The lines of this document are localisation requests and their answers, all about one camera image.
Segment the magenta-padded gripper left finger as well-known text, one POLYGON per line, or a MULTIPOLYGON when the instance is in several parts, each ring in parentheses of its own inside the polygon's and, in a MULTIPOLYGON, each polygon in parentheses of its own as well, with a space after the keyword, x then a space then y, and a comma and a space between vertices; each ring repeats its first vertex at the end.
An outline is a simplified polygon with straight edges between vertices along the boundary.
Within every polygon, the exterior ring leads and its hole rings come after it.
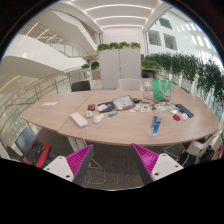
POLYGON ((88 145, 67 157, 58 156, 44 170, 81 186, 94 155, 93 145, 88 145))

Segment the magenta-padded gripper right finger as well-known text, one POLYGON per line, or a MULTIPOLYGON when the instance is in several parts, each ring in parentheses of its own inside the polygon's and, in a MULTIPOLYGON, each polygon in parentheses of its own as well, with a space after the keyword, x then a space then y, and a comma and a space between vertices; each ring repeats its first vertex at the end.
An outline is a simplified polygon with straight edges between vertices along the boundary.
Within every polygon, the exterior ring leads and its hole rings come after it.
POLYGON ((167 153, 157 154, 137 144, 132 144, 132 153, 144 185, 182 169, 167 153))

